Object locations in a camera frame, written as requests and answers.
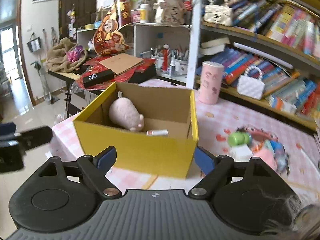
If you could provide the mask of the green caterpillar toy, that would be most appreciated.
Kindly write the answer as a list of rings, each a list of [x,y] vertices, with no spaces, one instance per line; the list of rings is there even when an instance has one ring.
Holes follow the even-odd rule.
[[[228,145],[240,146],[240,145],[249,145],[252,142],[252,137],[247,132],[233,132],[228,136],[227,139]]]

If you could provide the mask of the large pink plush toy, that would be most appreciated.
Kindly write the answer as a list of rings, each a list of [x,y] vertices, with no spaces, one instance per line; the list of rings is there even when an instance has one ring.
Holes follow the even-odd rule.
[[[121,91],[118,92],[117,100],[111,104],[108,117],[115,125],[131,132],[139,132],[144,128],[144,116]]]

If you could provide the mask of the grey blue toy figure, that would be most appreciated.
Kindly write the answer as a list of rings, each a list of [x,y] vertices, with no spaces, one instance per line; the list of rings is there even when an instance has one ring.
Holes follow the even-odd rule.
[[[290,174],[289,168],[289,155],[282,150],[276,150],[274,152],[274,159],[277,164],[277,172],[279,174],[286,173],[287,175]]]

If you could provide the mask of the white pink lip balm tube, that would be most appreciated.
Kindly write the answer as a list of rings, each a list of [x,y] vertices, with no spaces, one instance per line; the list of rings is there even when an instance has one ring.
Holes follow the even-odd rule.
[[[167,129],[149,130],[146,132],[147,136],[168,136],[168,134]]]

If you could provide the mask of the small pink plush chick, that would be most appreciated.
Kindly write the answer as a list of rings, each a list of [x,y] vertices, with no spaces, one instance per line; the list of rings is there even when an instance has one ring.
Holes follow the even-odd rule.
[[[273,153],[270,150],[262,148],[254,156],[262,159],[270,168],[272,168],[272,170],[277,170],[277,163],[274,159]]]

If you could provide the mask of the blue toy block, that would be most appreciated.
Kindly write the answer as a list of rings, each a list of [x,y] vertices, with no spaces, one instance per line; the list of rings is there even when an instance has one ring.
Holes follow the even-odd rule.
[[[271,147],[272,147],[274,153],[285,152],[284,146],[280,142],[275,141],[275,140],[270,140],[270,144],[271,144]]]

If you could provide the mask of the pink printed table mat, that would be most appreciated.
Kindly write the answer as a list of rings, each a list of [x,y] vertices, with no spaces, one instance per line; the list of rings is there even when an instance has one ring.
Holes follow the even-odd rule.
[[[312,135],[272,117],[236,103],[220,99],[216,105],[196,102],[199,145],[214,155],[234,155],[227,144],[228,135],[238,127],[250,125],[276,135],[289,154],[289,173],[281,177],[303,200],[319,201],[319,171],[316,167],[318,148]],[[126,189],[185,189],[188,191],[201,178],[193,164],[188,177],[176,179],[111,168],[107,178],[121,191]]]

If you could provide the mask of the yellow cardboard box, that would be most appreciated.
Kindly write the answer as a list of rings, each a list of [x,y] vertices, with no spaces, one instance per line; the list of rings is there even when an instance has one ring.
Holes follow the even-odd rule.
[[[144,115],[144,128],[131,132],[108,117],[118,92]],[[195,93],[180,87],[143,87],[113,83],[73,120],[84,154],[96,156],[108,146],[117,151],[115,166],[159,176],[186,178],[199,141]],[[147,136],[167,129],[168,136]]]

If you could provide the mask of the white quilted pearl purse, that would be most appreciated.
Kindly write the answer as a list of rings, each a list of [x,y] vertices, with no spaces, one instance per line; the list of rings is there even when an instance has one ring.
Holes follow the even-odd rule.
[[[251,70],[257,70],[259,76],[257,79],[250,77],[248,74]],[[240,75],[238,84],[236,87],[237,92],[240,95],[247,96],[256,100],[260,100],[263,97],[265,84],[262,81],[263,72],[255,65],[247,67],[243,75]]]

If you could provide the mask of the black rectangular box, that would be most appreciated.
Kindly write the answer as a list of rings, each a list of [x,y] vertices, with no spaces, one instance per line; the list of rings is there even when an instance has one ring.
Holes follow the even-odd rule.
[[[114,79],[114,73],[112,72],[112,70],[107,69],[98,73],[90,74],[89,76],[84,77],[82,80],[83,80],[84,87],[89,88],[113,79]]]

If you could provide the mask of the brown plush blanket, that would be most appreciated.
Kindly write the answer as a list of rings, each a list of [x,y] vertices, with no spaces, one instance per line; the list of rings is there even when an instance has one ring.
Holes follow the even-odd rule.
[[[87,50],[65,37],[47,52],[46,64],[50,71],[71,73],[87,59]]]

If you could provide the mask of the pink cylindrical container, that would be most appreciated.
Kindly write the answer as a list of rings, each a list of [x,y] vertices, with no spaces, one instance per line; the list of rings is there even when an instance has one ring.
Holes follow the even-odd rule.
[[[219,98],[224,66],[210,61],[202,63],[199,100],[207,105],[214,105]]]

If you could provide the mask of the brown flat cardboard sheet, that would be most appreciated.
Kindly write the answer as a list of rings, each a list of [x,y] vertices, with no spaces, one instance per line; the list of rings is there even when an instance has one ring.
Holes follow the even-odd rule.
[[[107,69],[112,70],[112,72],[116,75],[120,75],[127,70],[138,66],[143,62],[142,58],[138,58],[135,56],[128,55],[126,53],[121,53],[109,57],[108,59],[104,59],[99,63],[102,64]]]

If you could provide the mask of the red cartoon paper decoration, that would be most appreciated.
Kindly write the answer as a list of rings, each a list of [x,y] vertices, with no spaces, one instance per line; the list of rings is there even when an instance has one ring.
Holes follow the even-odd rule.
[[[122,27],[130,23],[131,0],[116,0],[93,36],[95,52],[100,56],[107,56],[130,49],[120,32]]]

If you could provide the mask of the cream quilted purse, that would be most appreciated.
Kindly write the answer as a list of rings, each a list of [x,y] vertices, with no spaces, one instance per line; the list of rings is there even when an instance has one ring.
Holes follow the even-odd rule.
[[[207,23],[232,26],[232,8],[228,6],[228,0],[223,0],[222,5],[214,5],[214,1],[210,0],[210,3],[204,6],[203,20]]]

